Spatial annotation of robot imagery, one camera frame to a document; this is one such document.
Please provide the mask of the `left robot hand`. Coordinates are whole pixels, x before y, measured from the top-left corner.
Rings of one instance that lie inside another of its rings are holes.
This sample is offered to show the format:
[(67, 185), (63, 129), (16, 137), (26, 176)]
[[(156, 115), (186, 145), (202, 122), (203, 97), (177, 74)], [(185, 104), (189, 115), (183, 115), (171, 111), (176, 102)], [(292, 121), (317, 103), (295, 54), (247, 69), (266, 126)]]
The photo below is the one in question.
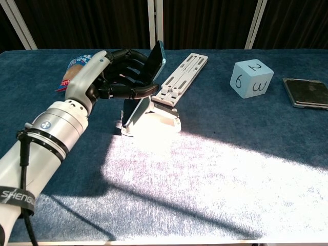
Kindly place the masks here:
[(162, 46), (149, 55), (132, 49), (101, 50), (70, 79), (65, 100), (82, 105), (90, 115), (99, 99), (142, 99), (158, 91), (155, 80), (166, 63)]

